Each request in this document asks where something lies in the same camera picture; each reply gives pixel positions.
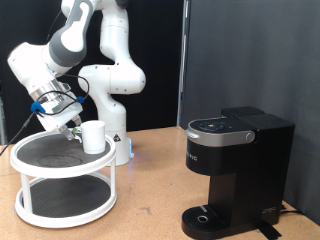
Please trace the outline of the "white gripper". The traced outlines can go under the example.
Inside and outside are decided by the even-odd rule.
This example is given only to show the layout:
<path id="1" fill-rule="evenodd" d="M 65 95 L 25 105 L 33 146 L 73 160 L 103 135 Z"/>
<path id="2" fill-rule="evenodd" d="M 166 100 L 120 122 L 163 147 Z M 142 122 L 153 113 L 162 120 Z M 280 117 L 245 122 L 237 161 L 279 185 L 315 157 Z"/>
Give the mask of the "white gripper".
<path id="1" fill-rule="evenodd" d="M 37 118 L 46 131 L 55 131 L 66 125 L 71 119 L 76 127 L 82 124 L 79 116 L 82 106 L 71 99 L 62 101 L 47 101 L 45 103 L 35 103 Z M 74 139 L 73 133 L 69 129 L 64 129 L 62 134 L 69 140 Z"/>

